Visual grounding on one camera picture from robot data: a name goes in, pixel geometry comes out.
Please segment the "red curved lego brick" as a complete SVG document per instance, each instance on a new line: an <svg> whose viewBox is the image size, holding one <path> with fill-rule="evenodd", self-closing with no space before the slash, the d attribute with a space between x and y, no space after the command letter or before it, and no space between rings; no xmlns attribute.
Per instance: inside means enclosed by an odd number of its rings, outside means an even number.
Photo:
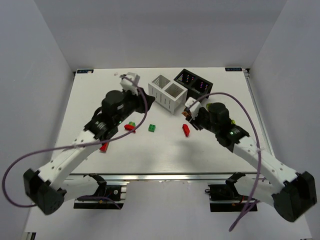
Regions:
<svg viewBox="0 0 320 240"><path fill-rule="evenodd" d="M182 125L182 130L183 130L184 135L185 135L186 137L188 137L188 136L190 135L190 129L189 129L189 127L188 127L187 124L183 124L183 125Z"/></svg>

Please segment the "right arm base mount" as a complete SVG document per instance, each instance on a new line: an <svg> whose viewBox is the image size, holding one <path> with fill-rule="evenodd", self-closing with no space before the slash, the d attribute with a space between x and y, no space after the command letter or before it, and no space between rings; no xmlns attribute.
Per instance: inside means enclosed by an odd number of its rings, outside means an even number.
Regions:
<svg viewBox="0 0 320 240"><path fill-rule="evenodd" d="M255 202L253 197L248 201L248 195L240 195L234 186L240 177L245 176L244 173L236 172L222 184L208 185L204 192L209 196L211 213L240 213L246 203L251 206Z"/></svg>

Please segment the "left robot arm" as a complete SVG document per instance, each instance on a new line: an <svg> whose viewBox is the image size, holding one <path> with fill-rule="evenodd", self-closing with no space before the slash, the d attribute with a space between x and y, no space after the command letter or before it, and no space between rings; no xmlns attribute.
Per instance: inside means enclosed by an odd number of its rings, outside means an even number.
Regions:
<svg viewBox="0 0 320 240"><path fill-rule="evenodd" d="M89 173L81 180L68 180L72 171L100 146L113 139L118 126L133 113L146 114L155 97L143 88L109 91L84 126L73 144L64 147L53 160L37 170L28 169L23 174L26 195L43 214L51 215L61 205L82 196L95 198L106 181L96 173Z"/></svg>

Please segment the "green square lego brick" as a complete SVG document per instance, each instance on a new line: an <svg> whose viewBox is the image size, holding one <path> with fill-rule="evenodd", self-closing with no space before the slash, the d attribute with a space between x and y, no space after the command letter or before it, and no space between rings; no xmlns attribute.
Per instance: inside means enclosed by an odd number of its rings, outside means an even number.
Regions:
<svg viewBox="0 0 320 240"><path fill-rule="evenodd" d="M154 125L154 124L150 124L150 125L148 126L148 131L149 131L149 132L154 133L154 132L155 132L155 130L156 130L156 125Z"/></svg>

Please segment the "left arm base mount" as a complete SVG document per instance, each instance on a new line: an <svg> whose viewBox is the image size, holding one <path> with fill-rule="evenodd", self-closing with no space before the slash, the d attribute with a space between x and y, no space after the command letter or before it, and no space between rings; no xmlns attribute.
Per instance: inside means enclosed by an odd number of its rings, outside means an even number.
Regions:
<svg viewBox="0 0 320 240"><path fill-rule="evenodd" d="M108 183L102 176L91 173L87 175L96 181L98 187L93 194L78 197L74 209L87 210L121 210L126 198L127 186L123 183Z"/></svg>

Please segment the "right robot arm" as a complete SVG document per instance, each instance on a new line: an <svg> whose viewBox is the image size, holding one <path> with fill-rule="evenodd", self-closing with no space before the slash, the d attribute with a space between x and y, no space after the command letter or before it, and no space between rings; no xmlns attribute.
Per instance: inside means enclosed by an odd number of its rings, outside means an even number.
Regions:
<svg viewBox="0 0 320 240"><path fill-rule="evenodd" d="M307 171L299 173L274 156L260 150L249 133L234 124L223 103L204 108L197 101L186 104L187 120L197 129L215 134L218 143L253 166L269 181L259 182L253 198L273 206L286 221L295 222L317 203L314 177Z"/></svg>

